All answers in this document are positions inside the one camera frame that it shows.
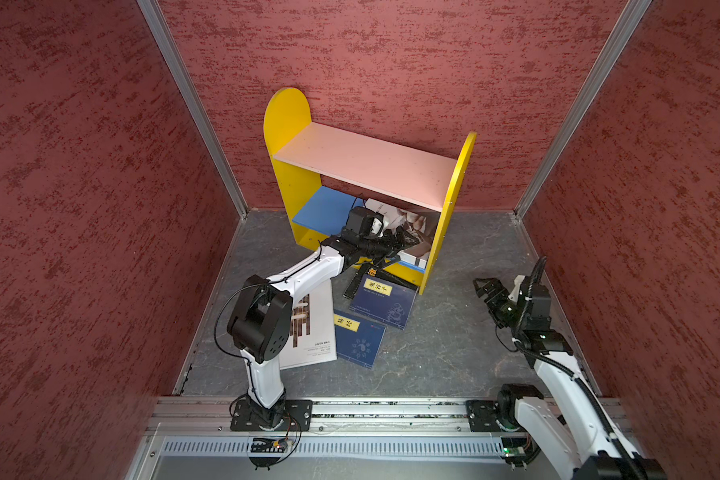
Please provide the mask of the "white heritage cultural book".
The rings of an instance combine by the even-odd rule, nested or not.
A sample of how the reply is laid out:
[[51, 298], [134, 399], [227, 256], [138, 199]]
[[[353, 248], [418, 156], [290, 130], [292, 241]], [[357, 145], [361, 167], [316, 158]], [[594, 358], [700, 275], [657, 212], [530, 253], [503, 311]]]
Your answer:
[[418, 245], [408, 246], [405, 249], [417, 257], [417, 266], [412, 268], [424, 272], [434, 243], [439, 214], [437, 212], [414, 213], [375, 199], [366, 200], [364, 206], [384, 216], [385, 230], [395, 233], [395, 229], [402, 226], [420, 239]]

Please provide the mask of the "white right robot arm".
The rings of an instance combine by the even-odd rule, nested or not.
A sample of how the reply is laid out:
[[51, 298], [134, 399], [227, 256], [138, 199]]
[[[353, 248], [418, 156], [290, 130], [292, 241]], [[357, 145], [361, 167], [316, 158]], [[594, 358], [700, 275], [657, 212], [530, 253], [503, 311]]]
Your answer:
[[511, 332], [522, 354], [554, 399], [554, 415], [531, 385], [506, 384], [496, 406], [497, 424], [524, 430], [562, 479], [664, 479], [655, 459], [627, 439], [590, 388], [573, 349], [552, 327], [549, 290], [539, 274], [520, 275], [512, 289], [497, 278], [477, 278], [477, 297], [497, 328]]

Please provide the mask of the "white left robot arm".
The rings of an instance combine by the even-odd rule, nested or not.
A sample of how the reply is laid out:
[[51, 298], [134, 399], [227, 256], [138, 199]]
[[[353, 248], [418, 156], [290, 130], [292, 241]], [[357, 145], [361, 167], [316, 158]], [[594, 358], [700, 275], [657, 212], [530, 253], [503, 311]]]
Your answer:
[[399, 253], [419, 244], [402, 227], [377, 236], [362, 236], [348, 228], [320, 242], [317, 251], [278, 274], [249, 277], [227, 324], [235, 355], [244, 361], [249, 382], [247, 395], [269, 413], [285, 398], [279, 355], [290, 331], [294, 303], [321, 284], [367, 258], [385, 267], [399, 260]]

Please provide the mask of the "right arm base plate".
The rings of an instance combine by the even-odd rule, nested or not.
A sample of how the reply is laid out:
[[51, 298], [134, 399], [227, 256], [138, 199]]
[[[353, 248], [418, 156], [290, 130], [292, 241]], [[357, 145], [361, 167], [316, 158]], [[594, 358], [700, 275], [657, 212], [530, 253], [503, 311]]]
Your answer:
[[466, 418], [472, 433], [516, 432], [500, 419], [498, 402], [494, 400], [467, 400]]

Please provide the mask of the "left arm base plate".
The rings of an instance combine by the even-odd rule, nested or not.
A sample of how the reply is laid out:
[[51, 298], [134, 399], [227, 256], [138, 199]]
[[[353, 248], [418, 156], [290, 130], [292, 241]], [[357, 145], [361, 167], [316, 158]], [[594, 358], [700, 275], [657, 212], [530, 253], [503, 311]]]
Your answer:
[[281, 399], [265, 409], [251, 397], [230, 406], [230, 430], [233, 432], [308, 431], [313, 410], [311, 400]]

